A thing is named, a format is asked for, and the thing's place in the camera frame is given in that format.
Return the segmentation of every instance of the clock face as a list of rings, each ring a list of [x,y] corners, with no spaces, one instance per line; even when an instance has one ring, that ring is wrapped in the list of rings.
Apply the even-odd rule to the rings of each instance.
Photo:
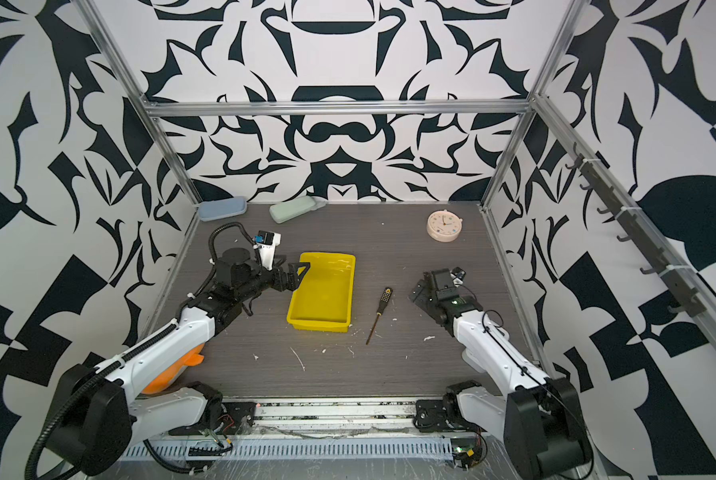
[[[440,235],[456,235],[461,230],[461,219],[450,212],[435,212],[428,223],[430,229]]]

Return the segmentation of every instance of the alarm clock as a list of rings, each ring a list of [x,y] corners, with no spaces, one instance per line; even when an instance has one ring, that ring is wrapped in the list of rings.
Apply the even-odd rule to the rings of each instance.
[[[461,232],[461,218],[448,210],[432,212],[427,219],[427,233],[438,242],[452,242]]]

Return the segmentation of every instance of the wall hook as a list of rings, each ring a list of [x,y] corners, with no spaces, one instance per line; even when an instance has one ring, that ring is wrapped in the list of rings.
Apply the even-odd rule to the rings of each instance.
[[[574,144],[574,153],[576,153],[576,144]],[[579,168],[584,161],[584,158],[580,154],[576,154],[576,159],[574,160],[574,163],[571,165],[566,165],[566,168],[568,170],[573,170],[574,168]]]

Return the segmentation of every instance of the screwdriver handle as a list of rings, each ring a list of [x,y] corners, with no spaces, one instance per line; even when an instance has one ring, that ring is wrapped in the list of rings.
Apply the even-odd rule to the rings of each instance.
[[[385,307],[390,302],[392,296],[392,288],[389,286],[385,287],[385,291],[382,293],[382,298],[379,299],[379,307],[376,309],[377,315],[382,315],[385,312]]]

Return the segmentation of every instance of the red wire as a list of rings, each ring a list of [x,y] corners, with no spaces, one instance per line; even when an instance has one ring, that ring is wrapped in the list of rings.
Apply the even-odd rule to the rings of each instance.
[[[223,416],[228,417],[228,418],[229,418],[229,421],[230,421],[230,424],[229,424],[228,426],[222,428],[222,433],[225,433],[229,427],[235,425],[235,420],[233,420],[233,417],[231,417],[231,416],[229,416],[229,415],[223,415]]]

